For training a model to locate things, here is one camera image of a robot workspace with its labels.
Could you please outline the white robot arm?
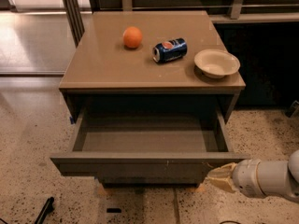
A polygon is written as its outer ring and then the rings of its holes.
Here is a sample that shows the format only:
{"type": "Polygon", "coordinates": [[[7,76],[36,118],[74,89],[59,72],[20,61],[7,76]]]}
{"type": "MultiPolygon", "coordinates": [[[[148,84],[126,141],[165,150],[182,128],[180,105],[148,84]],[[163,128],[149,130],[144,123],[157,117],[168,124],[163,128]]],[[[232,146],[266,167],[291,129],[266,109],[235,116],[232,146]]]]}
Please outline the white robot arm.
{"type": "Polygon", "coordinates": [[[231,162],[211,170],[206,179],[219,189],[238,191],[248,198],[277,196],[299,203],[299,150],[287,161],[231,162]]]}

